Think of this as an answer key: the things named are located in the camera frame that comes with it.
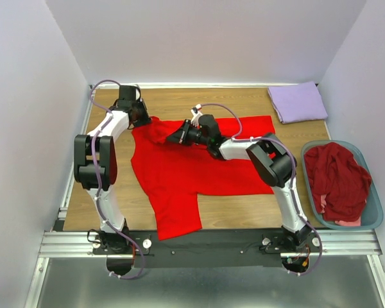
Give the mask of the bright red t shirt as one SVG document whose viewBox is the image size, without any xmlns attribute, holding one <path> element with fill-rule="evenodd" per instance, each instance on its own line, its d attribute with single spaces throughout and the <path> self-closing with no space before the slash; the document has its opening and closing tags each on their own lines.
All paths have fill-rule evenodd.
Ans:
<svg viewBox="0 0 385 308">
<path fill-rule="evenodd" d="M 205 146 L 166 140 L 182 121 L 161 121 L 134 128 L 133 171 L 155 213 L 159 240 L 202 228 L 198 195 L 272 194 L 249 160 L 217 160 Z"/>
</svg>

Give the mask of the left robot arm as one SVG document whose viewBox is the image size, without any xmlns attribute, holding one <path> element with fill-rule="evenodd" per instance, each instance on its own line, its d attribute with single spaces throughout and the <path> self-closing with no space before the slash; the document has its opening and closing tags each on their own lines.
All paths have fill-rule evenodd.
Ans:
<svg viewBox="0 0 385 308">
<path fill-rule="evenodd" d="M 96 103 L 92 94 L 90 100 L 105 111 L 105 116 L 95 129 L 74 138 L 73 173 L 92 198 L 100 220 L 99 239 L 94 242 L 115 253 L 123 253 L 128 247 L 141 253 L 128 234 L 126 218 L 117 204 L 115 143 L 129 127 L 149 124 L 151 118 L 137 85 L 119 85 L 118 98 L 108 108 Z"/>
</svg>

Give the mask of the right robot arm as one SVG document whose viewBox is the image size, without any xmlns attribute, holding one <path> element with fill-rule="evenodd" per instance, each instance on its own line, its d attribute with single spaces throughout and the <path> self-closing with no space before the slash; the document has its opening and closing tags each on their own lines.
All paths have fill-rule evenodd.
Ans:
<svg viewBox="0 0 385 308">
<path fill-rule="evenodd" d="M 166 140 L 204 145 L 219 160 L 251 161 L 261 180 L 272 188 L 280 209 L 283 236 L 279 246 L 295 252 L 306 244 L 312 228 L 296 189 L 296 160 L 275 134 L 248 139 L 227 137 L 221 133 L 213 115 L 198 114 L 186 119 Z"/>
</svg>

